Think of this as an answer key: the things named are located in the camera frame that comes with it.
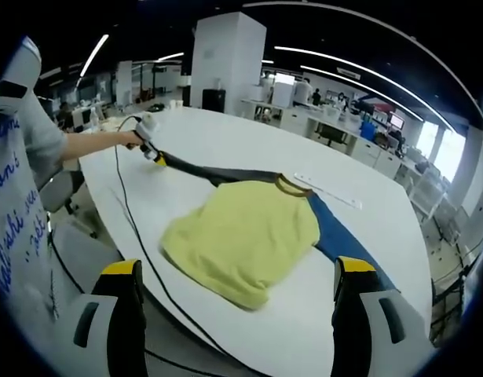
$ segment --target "ceiling light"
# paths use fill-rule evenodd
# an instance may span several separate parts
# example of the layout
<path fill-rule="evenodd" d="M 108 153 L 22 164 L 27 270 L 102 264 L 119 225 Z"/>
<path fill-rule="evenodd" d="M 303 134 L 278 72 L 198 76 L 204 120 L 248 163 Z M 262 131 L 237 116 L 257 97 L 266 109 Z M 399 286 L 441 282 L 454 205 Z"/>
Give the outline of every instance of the ceiling light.
<path fill-rule="evenodd" d="M 84 77 L 86 74 L 87 68 L 90 66 L 91 62 L 93 61 L 94 57 L 98 53 L 98 50 L 103 46 L 105 41 L 108 39 L 108 34 L 105 34 L 103 37 L 100 38 L 97 45 L 94 47 L 93 52 L 91 53 L 90 57 L 87 58 L 87 62 L 84 65 L 84 68 L 81 71 L 81 77 Z"/>
<path fill-rule="evenodd" d="M 401 103 L 395 101 L 393 98 L 390 98 L 388 96 L 386 96 L 385 94 L 382 94 L 381 92 L 378 92 L 377 90 L 375 89 L 372 89 L 371 87 L 369 86 L 366 86 L 364 84 L 361 84 L 359 83 L 358 81 L 354 81 L 352 79 L 348 79 L 347 77 L 343 77 L 341 75 L 336 75 L 335 73 L 331 73 L 331 72 L 327 72 L 327 71 L 322 71 L 320 69 L 316 69 L 316 68 L 311 68 L 311 67 L 306 67 L 305 65 L 301 65 L 301 68 L 304 68 L 304 69 L 307 69 L 309 71 L 315 71 L 315 72 L 319 72 L 319 73 L 323 73 L 324 75 L 329 75 L 329 76 L 332 76 L 332 77 L 336 77 L 338 79 L 341 79 L 341 80 L 344 80 L 344 81 L 347 81 L 347 82 L 351 82 L 353 83 L 354 85 L 357 85 L 361 88 L 365 88 L 366 90 L 372 92 L 372 93 L 375 93 L 377 94 L 378 96 L 381 96 L 383 98 L 386 98 L 388 101 L 390 102 L 393 102 L 396 106 L 398 106 L 399 108 L 402 108 L 403 110 L 405 110 L 406 112 L 408 112 L 410 115 L 412 115 L 414 118 L 418 119 L 419 121 L 423 122 L 423 118 L 421 118 L 419 115 L 415 114 L 412 110 L 410 110 L 409 108 L 406 108 L 404 105 L 402 105 Z"/>
<path fill-rule="evenodd" d="M 55 81 L 55 82 L 51 82 L 49 84 L 49 86 L 55 86 L 55 85 L 61 84 L 62 82 L 63 82 L 63 80 L 58 80 L 58 81 Z"/>
<path fill-rule="evenodd" d="M 163 60 L 168 60 L 168 59 L 172 59 L 174 57 L 183 57 L 185 54 L 184 53 L 174 53 L 173 55 L 168 55 L 167 57 L 160 57 L 156 63 L 159 63 Z"/>
<path fill-rule="evenodd" d="M 51 101 L 51 102 L 53 102 L 53 101 L 54 101 L 54 100 L 53 100 L 53 99 L 51 99 L 51 98 L 46 98 L 46 97 L 43 97 L 43 96 L 37 96 L 37 98 L 38 98 L 39 100 L 44 100 L 44 101 Z"/>
<path fill-rule="evenodd" d="M 56 75 L 58 73 L 61 72 L 61 68 L 58 67 L 58 68 L 54 68 L 52 69 L 51 71 L 48 71 L 46 73 L 42 73 L 39 78 L 42 80 L 42 79 L 47 79 L 48 77 L 52 76 L 52 75 Z"/>
<path fill-rule="evenodd" d="M 454 130 L 454 127 L 452 127 L 451 124 L 447 120 L 445 120 L 445 118 L 442 115 L 440 115 L 439 112 L 437 112 L 437 110 L 435 110 L 434 108 L 432 108 L 422 98 L 418 97 L 416 94 L 414 94 L 413 92 L 411 92 L 409 89 L 405 88 L 404 86 L 400 85 L 398 82 L 394 82 L 392 79 L 388 79 L 386 76 L 383 76 L 380 73 L 377 73 L 376 71 L 372 71 L 371 69 L 366 68 L 366 67 L 362 67 L 359 64 L 355 64 L 355 63 L 353 63 L 351 61 L 347 61 L 347 60 L 341 59 L 339 57 L 333 57 L 331 55 L 326 55 L 324 53 L 316 53 L 314 51 L 308 51 L 306 49 L 293 49 L 291 47 L 275 46 L 274 48 L 275 49 L 281 49 L 281 50 L 284 50 L 284 51 L 293 51 L 293 52 L 296 52 L 296 53 L 307 53 L 309 55 L 316 55 L 318 57 L 325 57 L 327 59 L 332 59 L 332 60 L 339 61 L 339 62 L 344 63 L 344 64 L 352 65 L 355 68 L 358 68 L 358 69 L 361 69 L 361 70 L 366 71 L 368 73 L 371 73 L 374 76 L 377 76 L 377 77 L 379 77 L 379 78 L 381 78 L 381 79 L 389 82 L 390 84 L 395 85 L 398 89 L 403 90 L 409 96 L 411 96 L 412 98 L 414 98 L 415 100 L 417 100 L 420 104 L 422 104 L 425 108 L 427 108 L 428 110 L 430 110 L 431 112 L 433 112 L 449 129 L 451 129 L 454 132 L 456 131 L 456 130 Z"/>

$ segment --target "person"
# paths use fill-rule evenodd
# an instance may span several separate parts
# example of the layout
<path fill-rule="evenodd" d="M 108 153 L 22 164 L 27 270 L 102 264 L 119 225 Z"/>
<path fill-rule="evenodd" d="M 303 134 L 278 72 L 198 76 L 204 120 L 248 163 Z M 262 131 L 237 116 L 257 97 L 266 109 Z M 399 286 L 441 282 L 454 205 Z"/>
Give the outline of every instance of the person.
<path fill-rule="evenodd" d="M 64 122 L 65 119 L 71 114 L 70 107 L 67 102 L 61 102 L 60 111 L 56 115 L 56 120 L 58 123 Z"/>
<path fill-rule="evenodd" d="M 47 357 L 53 354 L 52 262 L 34 176 L 68 159 L 142 141 L 132 131 L 63 133 L 33 93 L 40 71 L 39 51 L 25 38 L 0 79 L 0 296 L 9 318 Z"/>
<path fill-rule="evenodd" d="M 294 106 L 300 104 L 307 106 L 308 100 L 311 97 L 312 92 L 313 87 L 311 86 L 308 78 L 305 78 L 303 81 L 297 82 L 294 92 Z"/>
<path fill-rule="evenodd" d="M 264 102 L 269 103 L 269 98 L 271 95 L 271 88 L 273 87 L 273 81 L 269 77 L 270 73 L 268 71 L 264 72 L 264 76 L 260 79 L 260 86 L 262 87 L 262 98 Z"/>
<path fill-rule="evenodd" d="M 344 96 L 344 93 L 339 93 L 337 101 L 335 102 L 335 107 L 343 112 L 346 109 L 347 105 L 348 103 L 346 102 L 346 97 Z"/>
<path fill-rule="evenodd" d="M 313 104 L 318 106 L 321 102 L 320 90 L 317 88 L 313 93 Z"/>

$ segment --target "white table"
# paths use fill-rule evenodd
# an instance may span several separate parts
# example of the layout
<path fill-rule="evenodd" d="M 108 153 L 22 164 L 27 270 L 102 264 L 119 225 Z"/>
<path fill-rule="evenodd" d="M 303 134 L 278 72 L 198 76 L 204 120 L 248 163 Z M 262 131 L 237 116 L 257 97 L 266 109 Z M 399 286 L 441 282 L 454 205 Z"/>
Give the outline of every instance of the white table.
<path fill-rule="evenodd" d="M 416 177 L 420 178 L 422 174 L 415 168 L 416 163 L 411 159 L 405 158 L 401 160 L 402 165 L 407 167 Z"/>
<path fill-rule="evenodd" d="M 315 141 L 259 123 L 194 108 L 154 115 L 162 121 L 155 144 L 190 163 L 305 174 L 332 192 L 358 199 L 362 209 L 319 193 L 335 216 L 376 258 L 430 329 L 431 285 L 425 243 L 401 186 Z M 241 310 L 175 269 L 159 252 L 170 220 L 201 206 L 214 187 L 201 178 L 157 167 L 138 151 L 119 149 L 130 209 L 154 265 L 176 302 L 222 348 L 249 367 L 274 376 L 330 375 L 334 264 L 309 253 L 268 303 Z M 211 344 L 165 296 L 127 220 L 113 148 L 81 159 L 89 191 L 124 258 L 139 258 L 145 286 L 180 322 Z"/>

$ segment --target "white pillar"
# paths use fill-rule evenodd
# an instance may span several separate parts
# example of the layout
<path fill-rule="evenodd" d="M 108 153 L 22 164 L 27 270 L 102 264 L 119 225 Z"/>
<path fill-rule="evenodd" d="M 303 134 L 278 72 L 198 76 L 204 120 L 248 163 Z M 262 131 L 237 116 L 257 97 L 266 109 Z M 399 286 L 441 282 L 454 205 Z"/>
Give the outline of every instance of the white pillar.
<path fill-rule="evenodd" d="M 447 130 L 445 125 L 441 124 L 438 126 L 437 136 L 435 137 L 435 142 L 433 143 L 430 156 L 428 157 L 428 161 L 431 163 L 434 163 L 435 159 L 437 159 L 438 151 L 440 151 L 440 146 L 444 140 L 445 130 Z"/>
<path fill-rule="evenodd" d="M 115 101 L 118 105 L 126 106 L 133 103 L 132 83 L 131 83 L 131 60 L 120 61 L 117 65 L 115 79 Z"/>
<path fill-rule="evenodd" d="M 240 100 L 258 85 L 266 28 L 242 13 L 198 21 L 192 57 L 191 106 L 200 108 L 204 89 L 225 90 L 225 113 L 240 114 Z"/>
<path fill-rule="evenodd" d="M 464 198 L 470 189 L 480 158 L 482 142 L 483 131 L 470 126 L 458 170 L 448 190 L 449 199 L 456 207 L 463 205 Z"/>

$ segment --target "black ceiling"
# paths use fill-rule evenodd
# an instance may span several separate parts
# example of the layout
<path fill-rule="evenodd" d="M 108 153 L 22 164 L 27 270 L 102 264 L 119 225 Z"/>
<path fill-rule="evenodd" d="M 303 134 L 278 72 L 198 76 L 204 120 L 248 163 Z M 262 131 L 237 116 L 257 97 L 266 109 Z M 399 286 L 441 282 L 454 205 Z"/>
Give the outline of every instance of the black ceiling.
<path fill-rule="evenodd" d="M 242 8 L 251 1 L 122 0 L 56 3 L 27 20 L 26 32 L 42 53 L 43 71 L 84 62 L 102 34 L 110 34 L 90 67 L 114 68 L 121 60 L 156 59 L 185 51 L 190 56 L 197 20 L 214 14 L 243 11 L 264 24 L 265 59 L 278 68 L 301 64 L 336 72 L 333 60 L 276 51 L 274 46 L 309 49 L 350 60 L 409 88 L 433 107 L 452 112 L 483 127 L 481 117 L 461 86 L 432 57 L 407 39 L 357 16 L 301 5 Z M 442 59 L 478 99 L 483 94 L 483 2 L 455 5 L 431 1 L 321 2 L 377 18 L 414 37 Z M 408 107 L 420 104 L 375 76 L 361 82 Z"/>

